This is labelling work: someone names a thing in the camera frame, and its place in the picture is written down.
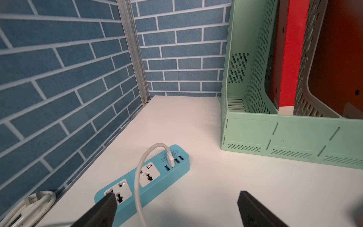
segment white desk surface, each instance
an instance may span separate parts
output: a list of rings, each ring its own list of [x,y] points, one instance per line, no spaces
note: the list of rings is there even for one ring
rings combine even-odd
[[[355,226],[351,212],[363,199],[362,170],[223,151],[217,98],[155,96],[38,227],[76,221],[94,205],[98,190],[135,168],[158,142],[178,144],[191,168],[143,209],[150,227],[242,226],[241,190],[290,227]],[[127,226],[141,226],[138,214]]]

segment coiled white cable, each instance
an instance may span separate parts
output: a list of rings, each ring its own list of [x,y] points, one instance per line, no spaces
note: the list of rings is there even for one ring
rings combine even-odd
[[[41,191],[26,197],[0,222],[0,227],[32,227],[53,206],[56,195],[52,191]]]

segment power strip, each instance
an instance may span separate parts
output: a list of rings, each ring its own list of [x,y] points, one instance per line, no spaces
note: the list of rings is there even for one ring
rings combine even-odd
[[[169,147],[175,166],[168,164],[166,150],[145,162],[140,173],[140,198],[142,207],[160,195],[190,170],[189,155],[178,145]],[[112,227],[119,227],[136,213],[134,182],[136,168],[99,190],[94,196],[97,203],[107,193],[116,196],[117,210]]]

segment white cable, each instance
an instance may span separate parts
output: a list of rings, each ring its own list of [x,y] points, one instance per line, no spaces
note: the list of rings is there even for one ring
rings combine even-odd
[[[137,174],[137,173],[140,173],[141,172],[141,168],[142,168],[142,165],[144,164],[147,156],[157,147],[163,147],[166,149],[167,151],[167,158],[168,158],[168,163],[171,167],[174,167],[175,166],[175,161],[174,161],[174,158],[173,158],[173,155],[171,154],[171,151],[169,150],[168,146],[166,146],[165,144],[163,143],[156,143],[154,145],[152,145],[149,149],[147,149],[147,151],[144,153],[144,155],[141,157],[140,161],[139,161],[139,164],[137,165],[137,169],[136,169],[136,173],[135,173],[135,184],[134,184],[134,188],[135,188],[135,204],[136,204],[136,210],[137,212],[139,213],[139,216],[140,216],[140,219],[141,219],[141,222],[142,222],[142,225],[144,227],[147,227],[147,224],[146,224],[146,220],[145,220],[145,217],[144,217],[144,214],[142,213],[142,206],[141,206],[141,199],[140,199],[140,174]]]
[[[28,199],[30,201],[35,199],[36,194],[32,194],[22,200],[4,217],[4,219],[0,222],[0,227],[9,227],[10,224],[22,213],[24,209],[27,209],[28,206],[28,210],[26,210],[11,227],[32,227],[43,217],[43,215],[56,201],[56,195],[52,191],[41,191],[40,196],[42,196],[41,199],[28,205],[26,205],[25,200]]]

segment brick wall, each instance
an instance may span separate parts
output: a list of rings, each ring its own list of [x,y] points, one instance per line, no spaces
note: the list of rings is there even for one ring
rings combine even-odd
[[[220,96],[231,1],[131,0],[151,96]]]
[[[59,194],[141,107],[116,0],[0,2],[0,219]]]

